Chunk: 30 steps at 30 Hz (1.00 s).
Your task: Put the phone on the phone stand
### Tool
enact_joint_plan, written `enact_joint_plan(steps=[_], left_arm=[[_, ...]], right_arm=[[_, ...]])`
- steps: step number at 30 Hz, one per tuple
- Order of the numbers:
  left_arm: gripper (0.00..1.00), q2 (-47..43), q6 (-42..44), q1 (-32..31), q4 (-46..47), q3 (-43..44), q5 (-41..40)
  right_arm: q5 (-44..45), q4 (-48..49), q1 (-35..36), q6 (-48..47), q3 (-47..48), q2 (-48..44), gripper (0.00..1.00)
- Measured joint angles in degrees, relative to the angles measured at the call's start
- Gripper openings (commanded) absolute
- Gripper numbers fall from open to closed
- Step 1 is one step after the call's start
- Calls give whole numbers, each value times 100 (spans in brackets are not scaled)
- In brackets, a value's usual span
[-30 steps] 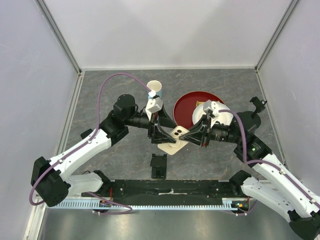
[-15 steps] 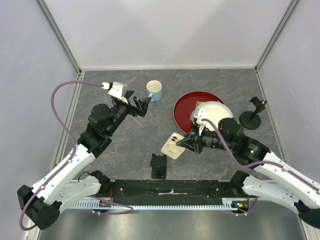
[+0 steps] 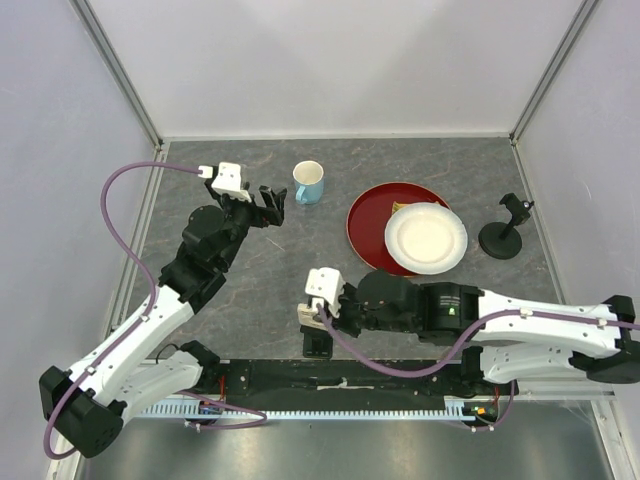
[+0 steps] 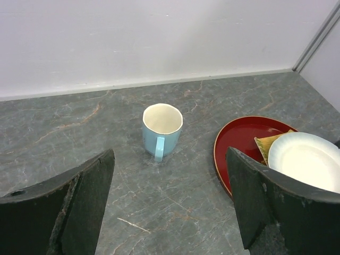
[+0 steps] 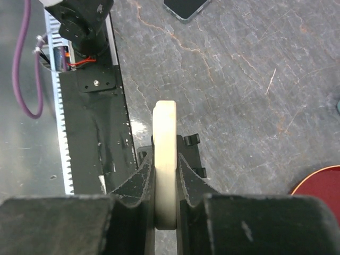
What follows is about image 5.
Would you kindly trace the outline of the black folding phone stand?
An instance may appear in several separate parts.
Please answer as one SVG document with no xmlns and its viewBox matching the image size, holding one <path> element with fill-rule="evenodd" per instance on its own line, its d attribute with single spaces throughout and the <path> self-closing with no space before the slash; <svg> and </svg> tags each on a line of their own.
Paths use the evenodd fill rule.
<svg viewBox="0 0 340 255">
<path fill-rule="evenodd" d="M 207 177 L 206 168 L 202 166 L 198 144 L 200 143 L 199 134 L 181 136 L 177 135 L 177 151 L 181 153 L 190 168 L 201 178 Z M 137 163 L 141 166 L 149 151 L 154 147 L 153 137 L 151 137 L 151 145 L 140 147 L 137 149 Z"/>
</svg>

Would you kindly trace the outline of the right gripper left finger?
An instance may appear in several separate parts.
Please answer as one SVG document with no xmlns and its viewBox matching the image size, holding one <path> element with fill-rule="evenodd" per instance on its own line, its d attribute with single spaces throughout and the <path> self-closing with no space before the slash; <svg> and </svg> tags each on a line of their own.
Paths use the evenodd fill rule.
<svg viewBox="0 0 340 255">
<path fill-rule="evenodd" d="M 1 204 L 1 254 L 154 254 L 155 169 L 107 195 L 11 197 Z"/>
</svg>

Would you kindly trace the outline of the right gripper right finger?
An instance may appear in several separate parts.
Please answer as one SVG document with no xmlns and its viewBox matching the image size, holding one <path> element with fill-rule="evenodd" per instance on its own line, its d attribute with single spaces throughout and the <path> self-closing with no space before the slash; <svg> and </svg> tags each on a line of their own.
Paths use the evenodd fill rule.
<svg viewBox="0 0 340 255">
<path fill-rule="evenodd" d="M 320 199 L 221 194 L 177 157 L 178 254 L 339 254 L 339 227 Z"/>
</svg>

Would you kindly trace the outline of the phone with beige case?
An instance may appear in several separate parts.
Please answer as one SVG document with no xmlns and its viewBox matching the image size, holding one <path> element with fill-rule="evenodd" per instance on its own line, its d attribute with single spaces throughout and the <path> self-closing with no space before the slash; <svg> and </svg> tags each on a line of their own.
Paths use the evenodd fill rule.
<svg viewBox="0 0 340 255">
<path fill-rule="evenodd" d="M 176 102 L 161 100 L 152 115 L 155 166 L 155 226 L 176 229 Z"/>
</svg>

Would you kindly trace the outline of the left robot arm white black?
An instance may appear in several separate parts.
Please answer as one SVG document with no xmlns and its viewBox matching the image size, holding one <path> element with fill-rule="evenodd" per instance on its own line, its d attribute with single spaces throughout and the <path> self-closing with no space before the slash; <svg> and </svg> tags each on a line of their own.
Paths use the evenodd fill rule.
<svg viewBox="0 0 340 255">
<path fill-rule="evenodd" d="M 65 0 L 43 2 L 45 10 L 61 25 L 59 34 L 80 56 L 99 56 L 108 47 L 103 25 L 113 0 Z"/>
</svg>

